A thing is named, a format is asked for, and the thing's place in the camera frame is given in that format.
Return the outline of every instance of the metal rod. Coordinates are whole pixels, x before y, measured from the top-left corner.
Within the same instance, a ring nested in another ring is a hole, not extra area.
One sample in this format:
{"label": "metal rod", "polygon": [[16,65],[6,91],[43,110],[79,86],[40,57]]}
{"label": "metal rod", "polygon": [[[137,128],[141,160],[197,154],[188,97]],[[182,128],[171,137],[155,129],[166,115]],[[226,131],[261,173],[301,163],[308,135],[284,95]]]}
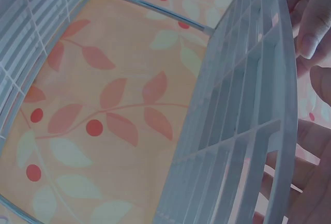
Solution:
{"label": "metal rod", "polygon": [[183,22],[191,27],[194,27],[206,34],[210,34],[210,33],[213,33],[214,32],[214,29],[209,27],[209,26],[206,26],[206,25],[203,25],[203,24],[200,24],[194,20],[191,20],[185,16],[182,16],[178,13],[175,13],[173,11],[170,11],[168,9],[165,9],[165,8],[162,8],[160,6],[157,6],[157,5],[154,5],[152,3],[149,3],[149,2],[146,2],[144,0],[125,0],[127,2],[130,2],[130,3],[133,3],[133,4],[136,4],[138,6],[142,6],[144,8],[148,8],[150,10],[153,10],[155,12],[158,12],[160,14],[163,14],[165,16],[168,16],[172,19],[175,19],[175,20],[178,20],[180,22]]}
{"label": "metal rod", "polygon": [[0,204],[2,204],[5,208],[12,211],[14,214],[25,220],[30,224],[44,224],[43,222],[37,220],[36,218],[29,215],[27,212],[23,211],[19,207],[15,206],[9,200],[7,200],[2,194],[0,194]]}

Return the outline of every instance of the human hand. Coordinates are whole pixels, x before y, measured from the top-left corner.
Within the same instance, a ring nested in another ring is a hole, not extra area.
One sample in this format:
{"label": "human hand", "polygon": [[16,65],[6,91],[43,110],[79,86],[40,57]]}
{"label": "human hand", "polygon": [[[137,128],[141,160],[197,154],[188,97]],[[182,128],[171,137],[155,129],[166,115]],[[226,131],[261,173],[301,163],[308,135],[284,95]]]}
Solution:
{"label": "human hand", "polygon": [[287,0],[295,38],[298,76],[331,53],[331,0]]}
{"label": "human hand", "polygon": [[[331,68],[314,66],[310,70],[313,89],[331,105]],[[286,216],[288,224],[327,224],[331,220],[331,130],[315,123],[299,120],[298,144],[320,158],[318,166],[295,158]],[[277,153],[267,155],[266,164],[276,166]],[[264,173],[261,193],[269,199],[273,177]],[[262,224],[263,216],[255,213],[254,224]]]}

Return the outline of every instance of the plastic vent cover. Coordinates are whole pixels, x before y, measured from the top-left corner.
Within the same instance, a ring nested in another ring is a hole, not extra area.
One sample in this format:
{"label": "plastic vent cover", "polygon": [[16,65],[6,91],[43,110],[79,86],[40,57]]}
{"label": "plastic vent cover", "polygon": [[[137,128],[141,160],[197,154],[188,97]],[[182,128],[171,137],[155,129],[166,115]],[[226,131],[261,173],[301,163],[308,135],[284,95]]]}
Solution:
{"label": "plastic vent cover", "polygon": [[54,45],[88,0],[0,0],[0,154]]}
{"label": "plastic vent cover", "polygon": [[233,0],[209,41],[153,223],[251,223],[271,151],[278,156],[264,223],[281,223],[296,137],[286,0]]}

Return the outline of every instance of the red leaf print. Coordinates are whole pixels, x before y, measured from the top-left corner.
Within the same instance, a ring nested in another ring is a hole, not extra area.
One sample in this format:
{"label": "red leaf print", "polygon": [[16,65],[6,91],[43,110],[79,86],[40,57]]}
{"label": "red leaf print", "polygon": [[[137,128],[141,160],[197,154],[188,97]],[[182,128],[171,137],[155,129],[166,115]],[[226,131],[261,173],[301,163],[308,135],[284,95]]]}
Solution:
{"label": "red leaf print", "polygon": [[41,89],[36,86],[31,86],[29,91],[26,93],[24,102],[39,102],[45,99],[46,96]]}
{"label": "red leaf print", "polygon": [[68,26],[66,31],[62,34],[62,38],[68,38],[72,35],[75,35],[76,33],[78,33],[81,29],[83,29],[83,27],[85,27],[89,23],[90,23],[89,20],[79,20],[79,21],[72,22]]}
{"label": "red leaf print", "polygon": [[82,47],[83,56],[86,62],[93,68],[100,70],[111,70],[115,65],[97,47]]}
{"label": "red leaf print", "polygon": [[100,106],[103,109],[108,109],[119,104],[123,96],[126,80],[126,78],[116,79],[107,84],[103,89],[100,95]]}
{"label": "red leaf print", "polygon": [[64,54],[64,45],[62,42],[56,43],[50,55],[48,55],[47,63],[55,71],[59,71],[60,64]]}
{"label": "red leaf print", "polygon": [[110,132],[130,144],[138,145],[137,127],[128,119],[114,113],[107,114],[107,126]]}
{"label": "red leaf print", "polygon": [[159,100],[167,90],[167,76],[161,71],[150,79],[143,88],[143,98],[145,103],[154,103]]}
{"label": "red leaf print", "polygon": [[48,133],[61,133],[68,130],[81,111],[80,104],[69,104],[57,110],[48,123]]}
{"label": "red leaf print", "polygon": [[144,118],[152,129],[166,136],[169,140],[172,140],[172,127],[167,118],[160,111],[146,107],[144,110]]}

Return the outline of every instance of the fabric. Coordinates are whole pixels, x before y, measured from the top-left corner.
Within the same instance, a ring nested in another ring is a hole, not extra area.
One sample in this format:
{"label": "fabric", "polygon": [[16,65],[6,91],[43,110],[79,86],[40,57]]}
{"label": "fabric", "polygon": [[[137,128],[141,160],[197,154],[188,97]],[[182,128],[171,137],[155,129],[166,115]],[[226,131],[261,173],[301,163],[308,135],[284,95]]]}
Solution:
{"label": "fabric", "polygon": [[[231,2],[146,1],[211,27]],[[130,3],[90,0],[24,100],[0,157],[1,194],[44,223],[151,223],[207,41]],[[309,77],[298,83],[299,117],[329,126]],[[0,224],[19,223],[0,206]]]}

